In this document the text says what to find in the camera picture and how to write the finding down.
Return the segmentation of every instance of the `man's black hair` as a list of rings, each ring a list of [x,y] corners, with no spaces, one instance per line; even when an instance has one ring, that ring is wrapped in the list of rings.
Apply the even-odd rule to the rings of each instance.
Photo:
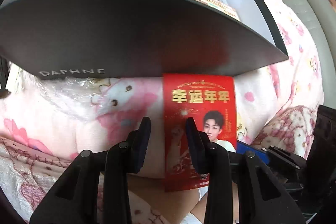
[[[219,125],[219,129],[222,129],[224,124],[224,117],[218,110],[211,110],[204,115],[203,126],[205,125],[205,122],[209,119],[215,120],[216,124]]]

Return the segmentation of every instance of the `white shirt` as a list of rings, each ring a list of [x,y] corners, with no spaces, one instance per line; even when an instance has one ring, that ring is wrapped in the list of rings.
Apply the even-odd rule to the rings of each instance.
[[[214,142],[219,144],[220,146],[224,147],[227,151],[236,152],[232,143],[230,143],[229,141],[222,141],[222,140],[216,139]]]

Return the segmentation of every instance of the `red card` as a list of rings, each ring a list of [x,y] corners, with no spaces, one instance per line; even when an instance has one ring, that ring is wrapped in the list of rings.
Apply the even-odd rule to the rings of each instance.
[[[180,191],[209,184],[192,166],[185,135],[185,121],[195,120],[197,129],[210,141],[229,151],[236,148],[236,101],[232,77],[214,75],[163,76],[165,131],[165,190]]]

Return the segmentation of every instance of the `blue object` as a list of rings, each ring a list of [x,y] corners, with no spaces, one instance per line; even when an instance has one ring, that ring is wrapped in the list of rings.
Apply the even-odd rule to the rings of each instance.
[[[243,143],[241,141],[237,141],[237,149],[236,152],[239,154],[244,154],[246,151],[253,151],[256,155],[258,155],[258,157],[265,163],[268,164],[269,163],[269,158],[266,154],[266,152],[256,149],[254,147],[252,147],[251,145],[248,145],[246,143]]]

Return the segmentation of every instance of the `pink bedding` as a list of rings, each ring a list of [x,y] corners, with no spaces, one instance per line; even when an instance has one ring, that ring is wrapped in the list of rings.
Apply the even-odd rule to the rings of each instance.
[[[264,1],[289,60],[235,77],[237,138],[307,157],[324,98],[318,53],[289,7],[281,0]],[[152,135],[141,175],[163,177],[161,78],[40,82],[23,72],[23,79],[23,92],[0,100],[0,165],[5,170],[0,186],[24,219],[69,160],[84,149],[98,152],[124,140],[143,116],[152,120]]]

